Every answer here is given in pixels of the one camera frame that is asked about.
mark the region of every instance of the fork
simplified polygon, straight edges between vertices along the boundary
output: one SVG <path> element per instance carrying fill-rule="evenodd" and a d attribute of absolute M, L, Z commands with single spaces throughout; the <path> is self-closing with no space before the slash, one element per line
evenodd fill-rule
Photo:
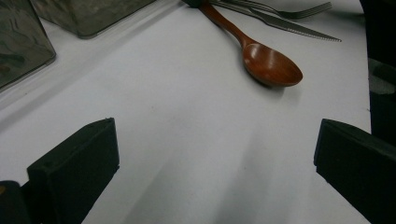
<path fill-rule="evenodd" d="M 315 14 L 322 12 L 322 11 L 332 8 L 332 3 L 328 2 L 325 4 L 319 5 L 317 7 L 312 7 L 312 8 L 303 10 L 303 11 L 288 12 L 288 11 L 278 11 L 272 7 L 268 7 L 264 4 L 249 1 L 249 0 L 225 0 L 225 1 L 237 4 L 240 6 L 244 6 L 244 7 L 254 7 L 257 9 L 264 10 L 264 11 L 272 12 L 272 13 L 275 13 L 280 18 L 283 18 L 283 19 L 286 19 L 289 21 L 297 21 L 297 20 L 313 16 Z"/>

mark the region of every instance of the cutlery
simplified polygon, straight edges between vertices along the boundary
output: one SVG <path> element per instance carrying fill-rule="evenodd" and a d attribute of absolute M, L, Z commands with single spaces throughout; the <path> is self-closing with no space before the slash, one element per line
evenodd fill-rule
<path fill-rule="evenodd" d="M 237 5 L 233 5 L 228 2 L 223 2 L 223 1 L 219 1 L 219 0 L 210 0 L 210 3 L 212 3 L 215 6 L 225 7 L 230 10 L 240 12 L 245 15 L 254 17 L 258 20 L 263 21 L 265 24 L 267 24 L 269 26 L 273 26 L 275 28 L 278 28 L 278 29 L 281 29 L 284 31 L 289 31 L 289 32 L 292 32 L 292 33 L 295 33 L 298 35 L 306 35 L 306 36 L 317 38 L 317 39 L 341 42 L 341 39 L 322 34 L 320 32 L 305 28 L 301 25 L 292 23 L 290 21 L 281 20 L 279 18 L 276 18 L 276 17 L 270 16 L 270 15 L 267 15 L 265 13 L 262 13 L 260 11 L 257 11 L 251 7 L 242 7 L 239 5 L 237 6 Z"/>
<path fill-rule="evenodd" d="M 288 87 L 303 79 L 302 72 L 291 59 L 245 35 L 225 19 L 208 0 L 183 1 L 190 7 L 198 7 L 216 25 L 236 37 L 242 47 L 245 68 L 260 83 L 267 86 Z"/>
<path fill-rule="evenodd" d="M 268 7 L 264 4 L 249 1 L 249 0 L 226 0 L 226 2 L 234 3 L 244 7 L 253 7 L 257 9 L 261 9 L 267 12 L 275 13 L 277 16 L 290 20 L 290 21 L 297 21 L 306 17 L 310 17 L 316 15 L 322 11 L 328 10 L 332 8 L 332 3 L 328 2 L 317 7 L 312 7 L 303 11 L 296 11 L 296 12 L 288 12 L 288 11 L 278 11 L 272 7 Z"/>

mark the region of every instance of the white tablecloth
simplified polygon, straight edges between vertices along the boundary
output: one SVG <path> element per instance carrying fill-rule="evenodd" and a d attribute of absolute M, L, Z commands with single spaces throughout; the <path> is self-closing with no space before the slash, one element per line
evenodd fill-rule
<path fill-rule="evenodd" d="M 298 10 L 323 2 L 266 1 Z M 84 224 L 368 223 L 316 173 L 322 119 L 370 132 L 364 19 L 358 0 L 301 21 L 343 42 L 284 32 L 217 9 L 290 57 L 303 81 L 254 81 L 233 37 L 198 9 L 159 0 L 94 39 L 43 21 L 57 60 L 0 92 L 0 179 L 79 128 L 114 118 L 120 169 Z"/>

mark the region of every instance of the brown spoon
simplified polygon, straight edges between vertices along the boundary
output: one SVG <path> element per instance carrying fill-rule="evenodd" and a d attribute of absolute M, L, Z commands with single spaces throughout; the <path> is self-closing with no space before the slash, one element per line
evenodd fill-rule
<path fill-rule="evenodd" d="M 216 25 L 236 37 L 242 47 L 244 66 L 260 83 L 268 86 L 288 87 L 303 79 L 303 74 L 292 60 L 245 35 L 207 0 L 183 1 L 190 7 L 198 7 Z"/>

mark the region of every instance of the spoon bowl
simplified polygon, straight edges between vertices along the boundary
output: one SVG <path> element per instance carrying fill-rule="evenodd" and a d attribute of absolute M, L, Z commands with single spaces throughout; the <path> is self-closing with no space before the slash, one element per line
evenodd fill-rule
<path fill-rule="evenodd" d="M 236 37 L 242 48 L 245 68 L 260 83 L 267 86 L 288 87 L 296 85 L 303 79 L 302 72 L 291 59 L 245 35 L 207 0 L 183 1 L 191 7 L 198 7 L 216 25 Z"/>

